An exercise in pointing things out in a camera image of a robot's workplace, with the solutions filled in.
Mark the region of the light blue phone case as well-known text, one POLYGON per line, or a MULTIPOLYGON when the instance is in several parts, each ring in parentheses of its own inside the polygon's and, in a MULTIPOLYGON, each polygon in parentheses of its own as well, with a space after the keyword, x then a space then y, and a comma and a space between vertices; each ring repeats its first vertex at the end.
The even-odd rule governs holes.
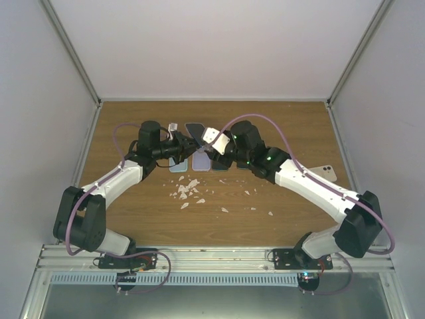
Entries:
POLYGON ((175 163, 173 158, 169 158, 169 171, 171 173, 185 173, 188 170, 188 160, 184 159, 179 163, 175 163))

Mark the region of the blue magsafe phone case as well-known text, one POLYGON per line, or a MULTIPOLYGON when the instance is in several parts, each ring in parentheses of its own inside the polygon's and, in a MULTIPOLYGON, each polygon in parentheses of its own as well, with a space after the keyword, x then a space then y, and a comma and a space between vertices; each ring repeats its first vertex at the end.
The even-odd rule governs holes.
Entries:
POLYGON ((198 146, 201 148, 205 145, 205 141, 202 139, 202 136, 205 131, 205 127, 201 123, 186 123, 186 130, 192 136, 192 138, 196 141, 198 146))

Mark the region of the lavender phone case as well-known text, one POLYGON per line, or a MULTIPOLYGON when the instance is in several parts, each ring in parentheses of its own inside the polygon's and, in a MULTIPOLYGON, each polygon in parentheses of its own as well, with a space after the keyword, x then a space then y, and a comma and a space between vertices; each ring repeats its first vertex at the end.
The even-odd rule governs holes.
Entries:
POLYGON ((209 171, 211 169, 211 160, 204 149, 199 149, 192 155, 193 171, 209 171))

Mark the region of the dark green smartphone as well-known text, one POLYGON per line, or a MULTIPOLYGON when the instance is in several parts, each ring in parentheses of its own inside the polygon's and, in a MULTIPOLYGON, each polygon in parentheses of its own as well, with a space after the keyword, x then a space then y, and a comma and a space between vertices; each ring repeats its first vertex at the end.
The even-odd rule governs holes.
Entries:
POLYGON ((230 164, 227 161, 212 161, 213 171, 228 171, 230 164))

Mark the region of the white phone stand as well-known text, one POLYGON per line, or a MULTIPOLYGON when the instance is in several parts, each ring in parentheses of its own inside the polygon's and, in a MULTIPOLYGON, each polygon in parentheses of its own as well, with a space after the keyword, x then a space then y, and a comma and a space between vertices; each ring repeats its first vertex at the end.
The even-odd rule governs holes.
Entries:
POLYGON ((313 172, 314 174, 322 177, 323 179, 326 179, 327 181, 330 181, 330 182, 337 181, 335 170, 333 169, 331 165, 312 167, 309 170, 313 172))

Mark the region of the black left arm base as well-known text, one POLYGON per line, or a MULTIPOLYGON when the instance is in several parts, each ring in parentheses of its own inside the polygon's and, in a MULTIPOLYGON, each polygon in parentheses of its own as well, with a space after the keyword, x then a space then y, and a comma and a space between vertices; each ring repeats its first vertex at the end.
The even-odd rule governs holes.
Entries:
POLYGON ((136 248, 129 252, 129 255, 136 254, 136 257, 117 258, 106 255, 94 259, 94 265, 100 269, 151 270, 156 267, 157 252, 155 248, 136 248))

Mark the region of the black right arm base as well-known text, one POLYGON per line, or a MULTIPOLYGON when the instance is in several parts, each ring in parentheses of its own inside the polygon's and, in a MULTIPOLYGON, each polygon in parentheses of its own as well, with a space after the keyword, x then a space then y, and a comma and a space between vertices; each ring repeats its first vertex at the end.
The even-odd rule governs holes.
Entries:
POLYGON ((276 270, 331 270, 333 262, 330 255, 313 259, 302 250, 294 248, 275 248, 271 250, 276 270))

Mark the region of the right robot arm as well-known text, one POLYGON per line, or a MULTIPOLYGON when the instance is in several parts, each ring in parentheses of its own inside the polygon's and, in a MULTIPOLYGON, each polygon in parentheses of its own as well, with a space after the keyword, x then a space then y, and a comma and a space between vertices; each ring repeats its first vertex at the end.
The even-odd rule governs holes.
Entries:
POLYGON ((327 230, 306 233, 297 242, 294 261, 298 267, 309 269, 319 258, 333 253, 343 252, 359 259, 370 251, 383 228, 374 193, 360 195, 323 179, 288 152, 267 146, 257 127, 247 120, 223 132, 208 130, 203 139, 212 145, 224 165, 246 164, 256 177, 297 193, 336 222, 327 230))

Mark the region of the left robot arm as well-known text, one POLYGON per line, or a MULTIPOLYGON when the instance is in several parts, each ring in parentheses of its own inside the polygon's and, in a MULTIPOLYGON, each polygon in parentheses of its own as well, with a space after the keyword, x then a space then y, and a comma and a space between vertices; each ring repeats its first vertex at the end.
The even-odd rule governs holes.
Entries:
POLYGON ((65 244, 71 256, 81 251, 114 256, 122 268, 132 267, 137 253, 131 239, 106 226, 107 208, 129 188, 146 179, 160 160, 178 164, 198 148, 192 137, 168 131, 159 122, 146 121, 138 126, 138 137, 127 152, 119 151, 120 163, 96 181, 64 190, 53 227, 53 235, 65 244))

